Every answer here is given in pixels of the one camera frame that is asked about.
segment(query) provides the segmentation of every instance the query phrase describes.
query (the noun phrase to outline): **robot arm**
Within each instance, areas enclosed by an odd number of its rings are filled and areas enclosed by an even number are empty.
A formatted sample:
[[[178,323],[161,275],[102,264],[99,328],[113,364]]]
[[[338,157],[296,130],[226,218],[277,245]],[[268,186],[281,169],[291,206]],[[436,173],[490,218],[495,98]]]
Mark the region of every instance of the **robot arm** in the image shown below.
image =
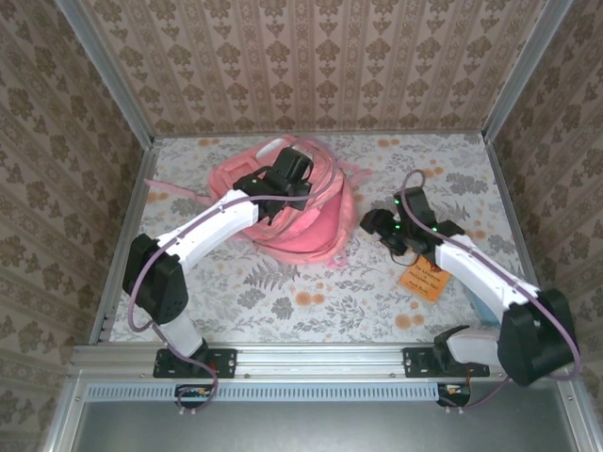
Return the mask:
[[[284,148],[271,167],[264,167],[239,179],[218,202],[187,224],[153,240],[147,234],[135,238],[130,247],[123,277],[123,290],[132,295],[136,280],[151,256],[175,239],[163,251],[142,280],[135,303],[149,314],[171,346],[186,357],[202,361],[207,344],[186,312],[188,303],[185,275],[211,250],[232,235],[272,219],[286,206],[303,210],[306,201],[286,202],[266,197],[304,197],[312,160],[293,148]],[[194,224],[202,227],[193,228]]]
[[[387,210],[373,210],[365,215],[361,227],[370,234],[379,234],[390,252],[402,255],[410,248],[449,272],[465,284],[500,323],[499,331],[457,327],[439,335],[434,341],[434,347],[439,348],[434,356],[438,357],[443,370],[450,363],[502,366],[517,384],[529,385],[573,361],[571,349],[558,330],[516,289],[522,287],[538,299],[576,343],[569,306],[561,292],[542,291],[522,281],[485,256],[458,225],[449,220],[438,223],[422,188],[407,188],[405,196],[421,223],[460,242],[470,252],[416,226],[402,208],[399,195],[395,196],[399,221]],[[504,273],[513,284],[508,285],[481,259]]]

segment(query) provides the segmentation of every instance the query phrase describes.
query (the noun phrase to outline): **cable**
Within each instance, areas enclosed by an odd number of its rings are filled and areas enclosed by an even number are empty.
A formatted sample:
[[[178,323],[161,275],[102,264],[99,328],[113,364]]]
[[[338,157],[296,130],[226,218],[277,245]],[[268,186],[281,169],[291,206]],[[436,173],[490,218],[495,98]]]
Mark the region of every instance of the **cable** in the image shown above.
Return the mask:
[[[394,264],[398,264],[399,266],[413,266],[414,264],[416,264],[418,262],[418,259],[421,256],[417,255],[415,257],[415,260],[411,264],[403,264],[402,262],[398,262],[396,259],[394,259],[394,252],[393,251],[389,251],[389,257],[392,258],[392,261],[394,261]]]
[[[193,365],[197,365],[210,375],[210,377],[212,379],[211,392],[207,396],[207,399],[204,402],[202,402],[201,405],[199,405],[197,408],[195,408],[194,411],[197,412],[197,411],[204,409],[218,393],[218,374],[216,373],[216,371],[214,369],[209,367],[207,364],[202,363],[201,361],[193,360],[192,358],[189,358],[188,356],[183,355],[178,350],[176,350],[174,347],[172,347],[168,341],[168,338],[163,334],[163,332],[161,332],[161,330],[159,329],[159,327],[156,324],[153,325],[153,331],[155,332],[155,334],[157,336],[159,336],[159,339],[161,339],[161,341],[167,345],[168,350],[176,358],[178,358],[179,360],[184,361],[186,363],[191,363]],[[182,405],[182,396],[190,391],[192,391],[191,388],[185,388],[182,391],[180,391],[180,393],[178,393],[178,397],[176,398],[176,405],[180,409],[180,412],[184,412],[184,410],[186,409]]]
[[[406,175],[406,178],[404,179],[404,182],[402,183],[402,187],[400,189],[400,197],[401,197],[401,200],[402,200],[402,207],[404,207],[404,211],[406,212],[406,215],[408,215],[410,217],[410,219],[419,228],[421,228],[423,231],[426,231],[427,233],[429,233],[431,235],[434,235],[435,237],[439,238],[440,240],[443,240],[445,242],[449,242],[450,244],[454,245],[455,247],[460,248],[461,250],[464,250],[464,251],[468,252],[469,254],[471,254],[473,257],[475,257],[476,259],[478,259],[482,264],[484,264],[490,270],[492,270],[497,276],[499,276],[499,278],[502,281],[504,281],[505,283],[507,283],[510,287],[513,287],[514,290],[516,290],[517,292],[519,292],[529,302],[531,302],[536,307],[536,309],[538,309],[538,311],[540,311],[540,313],[544,317],[546,317],[546,319],[557,329],[557,331],[559,332],[559,334],[562,336],[562,338],[565,340],[565,342],[569,346],[569,348],[570,348],[570,350],[572,352],[572,357],[574,359],[574,368],[569,373],[569,375],[553,375],[551,377],[554,378],[554,379],[559,379],[559,380],[570,380],[570,379],[576,378],[579,375],[580,368],[581,368],[580,354],[578,352],[578,348],[576,347],[576,344],[572,340],[572,338],[569,335],[569,333],[565,330],[565,328],[563,327],[563,325],[559,322],[559,320],[557,320],[557,318],[555,318],[555,316],[553,314],[551,314],[542,305],[542,303],[540,301],[538,301],[538,299],[536,297],[534,297],[530,292],[528,292],[526,289],[524,289],[523,287],[521,287],[521,285],[515,286],[514,281],[509,276],[507,276],[505,273],[503,273],[502,271],[498,270],[498,268],[496,268],[495,266],[493,266],[492,264],[490,264],[490,262],[486,258],[484,258],[483,256],[481,256],[480,254],[474,253],[473,250],[470,249],[465,244],[463,244],[461,242],[458,242],[458,241],[454,240],[453,238],[441,235],[441,234],[437,233],[436,231],[432,230],[432,228],[429,228],[429,227],[425,226],[420,221],[420,219],[418,219],[415,216],[415,214],[411,210],[410,206],[408,205],[408,201],[406,200],[406,196],[404,196],[404,193],[406,191],[406,186],[408,185],[408,181],[415,174],[420,174],[420,176],[421,176],[421,185],[419,186],[419,188],[423,188],[423,186],[425,185],[425,179],[426,179],[426,177],[425,177],[425,173],[421,169],[414,169],[414,170],[412,170],[411,172],[409,172]]]
[[[450,400],[447,397],[440,396],[440,400],[444,400],[452,408],[457,408],[459,410],[459,412],[464,412],[466,410],[473,410],[475,408],[480,407],[481,405],[484,405],[486,402],[488,402],[489,400],[491,400],[496,394],[498,394],[498,392],[502,388],[504,388],[509,383],[509,381],[511,381],[511,377],[507,376],[503,381],[500,382],[500,384],[496,388],[494,388],[494,390],[492,390],[492,392],[490,394],[488,394],[485,397],[481,398],[477,402],[471,403],[469,405],[465,405],[464,407],[459,407],[456,403],[454,403],[452,400]]]
[[[295,146],[297,143],[299,142],[304,142],[304,141],[308,141],[308,138],[299,138],[296,141],[294,141],[293,143],[290,144],[290,146]],[[331,184],[333,183],[335,176],[337,175],[337,159],[333,154],[333,151],[331,151],[331,148],[327,145],[325,145],[324,143],[318,142],[319,144],[321,144],[322,146],[324,146],[324,148],[326,149],[327,153],[329,154],[329,157],[331,158],[331,177],[329,179],[329,182],[327,182],[327,184],[320,189],[319,191],[315,192],[315,193],[311,193],[309,195],[305,195],[305,196],[274,196],[274,195],[260,195],[260,196],[247,196],[244,198],[239,198],[237,200],[233,200],[230,202],[226,202],[225,204],[221,205],[220,207],[216,207],[214,208],[211,212],[209,212],[207,215],[199,218],[197,221],[193,222],[192,224],[190,224],[185,230],[183,230],[179,235],[177,235],[176,237],[172,238],[171,240],[169,240],[168,242],[166,242],[161,248],[159,248],[159,250],[157,250],[150,258],[149,260],[145,263],[145,265],[142,267],[142,269],[140,270],[140,273],[134,283],[134,287],[132,288],[132,292],[130,295],[130,302],[128,303],[128,326],[130,327],[130,329],[134,332],[143,332],[148,330],[149,328],[153,327],[154,332],[161,338],[161,340],[167,345],[168,350],[171,351],[171,353],[174,354],[174,356],[176,356],[178,359],[185,361],[187,363],[192,363],[194,365],[198,365],[199,367],[201,367],[203,370],[205,370],[206,372],[208,372],[211,376],[212,376],[212,380],[214,381],[213,383],[213,389],[211,394],[209,395],[209,397],[207,398],[207,400],[199,407],[199,409],[201,409],[202,407],[204,408],[207,403],[215,396],[216,392],[218,391],[218,376],[216,375],[216,373],[210,369],[207,365],[205,365],[204,363],[201,363],[197,360],[192,360],[189,357],[181,354],[178,350],[176,350],[168,341],[168,339],[165,337],[165,335],[163,333],[161,333],[161,330],[158,328],[158,326],[154,323],[153,320],[150,320],[149,322],[147,322],[146,324],[144,324],[142,327],[137,326],[134,323],[134,305],[136,303],[136,298],[139,295],[139,290],[140,287],[142,286],[142,282],[144,281],[144,278],[146,277],[147,273],[149,272],[149,270],[151,269],[151,267],[153,266],[153,264],[156,262],[156,260],[159,258],[159,256],[165,252],[169,247],[173,246],[178,239],[184,238],[185,236],[187,236],[187,234],[189,234],[191,231],[193,231],[194,229],[198,228],[199,226],[201,226],[203,223],[205,223],[206,221],[208,221],[209,219],[211,219],[212,217],[214,217],[215,215],[219,214],[220,212],[223,212],[224,210],[233,207],[237,204],[241,204],[242,202],[253,202],[253,201],[286,201],[286,202],[293,202],[293,201],[307,201],[310,200],[312,198],[317,198],[318,196],[322,195],[323,193],[325,193],[329,187],[331,186]],[[178,400],[177,400],[177,404],[180,407],[180,409],[182,410],[184,407],[182,406],[181,403],[181,399],[182,399],[182,394],[180,394],[178,396]]]

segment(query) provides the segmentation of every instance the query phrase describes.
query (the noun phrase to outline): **backpack strap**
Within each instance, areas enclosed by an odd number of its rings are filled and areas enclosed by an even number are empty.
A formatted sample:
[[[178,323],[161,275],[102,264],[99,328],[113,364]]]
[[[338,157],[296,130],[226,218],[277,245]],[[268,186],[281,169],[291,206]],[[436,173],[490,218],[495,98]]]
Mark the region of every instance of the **backpack strap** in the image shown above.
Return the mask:
[[[198,202],[200,205],[203,205],[205,207],[208,207],[213,204],[210,197],[202,196],[198,193],[195,193],[192,190],[189,190],[187,188],[182,188],[181,186],[175,186],[174,184],[168,184],[167,182],[153,181],[150,179],[145,179],[144,183],[151,188],[157,188],[162,191],[167,191],[168,193],[173,193],[175,195],[179,195],[184,198],[189,198],[191,200]]]

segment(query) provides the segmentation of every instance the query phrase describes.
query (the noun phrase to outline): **orange sticky note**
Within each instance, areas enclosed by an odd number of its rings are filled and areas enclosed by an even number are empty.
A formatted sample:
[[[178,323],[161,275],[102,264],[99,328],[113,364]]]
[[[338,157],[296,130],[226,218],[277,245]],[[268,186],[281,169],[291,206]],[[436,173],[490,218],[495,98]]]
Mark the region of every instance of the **orange sticky note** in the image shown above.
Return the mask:
[[[447,271],[434,267],[430,261],[419,257],[416,264],[409,267],[400,277],[398,284],[435,303],[449,279],[450,274]]]

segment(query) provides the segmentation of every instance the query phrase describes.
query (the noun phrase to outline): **aluminum frame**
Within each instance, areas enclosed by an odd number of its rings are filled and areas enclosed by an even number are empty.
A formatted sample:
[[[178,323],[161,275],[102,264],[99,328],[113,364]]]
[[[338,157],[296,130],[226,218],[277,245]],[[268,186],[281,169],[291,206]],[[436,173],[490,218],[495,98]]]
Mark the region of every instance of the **aluminum frame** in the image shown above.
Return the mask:
[[[545,3],[482,127],[486,140],[497,137],[572,3],[572,0],[549,0]]]
[[[76,433],[86,403],[88,387],[94,382],[150,382],[156,351],[163,347],[159,342],[106,343],[112,326],[113,314],[120,301],[122,273],[127,256],[125,244],[138,232],[144,200],[148,186],[144,179],[155,173],[158,153],[163,142],[158,141],[144,155],[135,185],[130,207],[126,214],[122,234],[121,252],[116,253],[107,278],[101,309],[96,318],[95,330],[90,337],[90,346],[77,347],[72,357],[72,366],[67,383],[61,394],[53,423],[51,424],[44,452],[72,450]],[[496,159],[491,141],[486,142],[490,159],[505,212],[510,222],[513,238],[517,245],[526,279],[535,283],[528,249],[523,240],[511,197]],[[237,383],[287,383],[287,382],[462,382],[464,379],[406,379],[402,364],[402,349],[425,347],[429,344],[334,344],[334,345],[258,345],[258,344],[212,344],[211,347],[234,347],[238,350],[236,371]],[[504,378],[502,369],[492,369],[492,375],[479,381],[497,381]],[[180,383],[208,383],[206,379],[169,379]],[[550,383],[543,379],[538,384]],[[581,381],[560,381],[558,384],[563,407],[575,443],[580,452],[603,451],[600,427],[596,421],[591,401]]]
[[[145,118],[130,88],[117,70],[117,66],[113,64],[103,40],[94,29],[92,20],[80,2],[57,0],[57,4],[94,64],[96,71],[101,75],[123,116],[130,124],[140,146],[145,151],[150,149],[153,144],[153,126]]]

